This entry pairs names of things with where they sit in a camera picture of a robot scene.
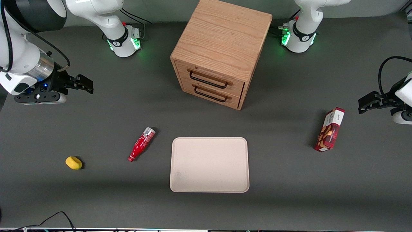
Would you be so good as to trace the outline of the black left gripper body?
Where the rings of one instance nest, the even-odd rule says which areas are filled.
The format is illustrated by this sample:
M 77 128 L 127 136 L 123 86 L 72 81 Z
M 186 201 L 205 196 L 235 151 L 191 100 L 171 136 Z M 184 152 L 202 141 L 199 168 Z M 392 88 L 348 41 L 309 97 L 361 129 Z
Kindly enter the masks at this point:
M 401 104 L 400 104 L 400 99 L 395 95 L 395 92 L 399 90 L 401 85 L 393 85 L 390 88 L 390 91 L 387 93 L 384 93 L 382 85 L 380 85 L 380 95 L 381 95 L 381 105 L 380 109 L 384 108 L 396 108 L 396 109 L 401 109 Z

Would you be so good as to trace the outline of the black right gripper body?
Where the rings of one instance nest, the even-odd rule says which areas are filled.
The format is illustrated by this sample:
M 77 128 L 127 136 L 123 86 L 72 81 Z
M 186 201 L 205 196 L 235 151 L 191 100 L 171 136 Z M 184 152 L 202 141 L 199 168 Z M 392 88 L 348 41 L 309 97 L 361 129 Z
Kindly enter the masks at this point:
M 58 72 L 60 68 L 61 66 L 55 66 L 51 75 L 43 81 L 43 90 L 68 94 L 69 89 L 78 89 L 76 78 L 69 75 L 66 70 Z

